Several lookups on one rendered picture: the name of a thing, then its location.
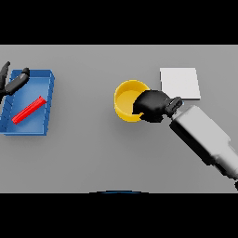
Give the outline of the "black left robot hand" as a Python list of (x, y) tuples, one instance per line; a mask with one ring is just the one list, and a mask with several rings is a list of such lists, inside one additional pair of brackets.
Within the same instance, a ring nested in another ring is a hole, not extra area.
[(7, 61), (0, 70), (0, 103), (2, 102), (4, 96), (12, 96), (24, 85), (26, 85), (30, 79), (30, 69), (24, 68), (20, 75), (6, 84), (9, 65), (10, 62)]

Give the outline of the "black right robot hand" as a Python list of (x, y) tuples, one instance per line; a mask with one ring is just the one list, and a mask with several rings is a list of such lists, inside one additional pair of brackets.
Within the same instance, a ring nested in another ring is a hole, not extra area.
[(161, 123), (164, 116), (171, 118), (182, 105), (182, 98), (170, 98), (159, 90), (145, 90), (133, 103), (133, 114), (149, 123)]

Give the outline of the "yellow bowl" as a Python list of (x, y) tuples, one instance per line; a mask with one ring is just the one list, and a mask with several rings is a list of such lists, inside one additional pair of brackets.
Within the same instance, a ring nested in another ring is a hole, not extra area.
[(142, 112), (133, 114), (133, 103), (142, 92), (149, 89), (146, 84), (136, 79), (121, 83), (113, 94), (113, 107), (117, 116), (128, 123), (139, 122)]

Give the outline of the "red beaker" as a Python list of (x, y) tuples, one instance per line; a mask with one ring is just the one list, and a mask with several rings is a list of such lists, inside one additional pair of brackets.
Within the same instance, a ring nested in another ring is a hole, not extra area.
[(15, 116), (12, 117), (11, 121), (17, 125), (21, 121), (23, 121), (26, 117), (31, 115), (33, 112), (38, 110), (40, 107), (42, 107), (44, 104), (46, 104), (46, 100), (39, 96), (35, 101), (33, 101), (31, 104), (29, 104), (27, 107), (22, 109), (20, 112), (18, 112)]

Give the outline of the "flat pale square scale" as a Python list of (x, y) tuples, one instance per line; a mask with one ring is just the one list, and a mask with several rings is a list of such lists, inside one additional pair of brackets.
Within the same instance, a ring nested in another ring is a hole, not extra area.
[(201, 98), (195, 68), (161, 68), (161, 90), (170, 98), (199, 100)]

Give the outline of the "blue plastic tray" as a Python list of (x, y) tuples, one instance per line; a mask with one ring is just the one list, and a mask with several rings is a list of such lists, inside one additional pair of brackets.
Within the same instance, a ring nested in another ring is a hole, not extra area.
[[(54, 91), (55, 77), (51, 70), (30, 70), (28, 83), (13, 96), (6, 96), (0, 113), (0, 134), (6, 136), (45, 136)], [(12, 118), (42, 97), (46, 103), (18, 124)]]

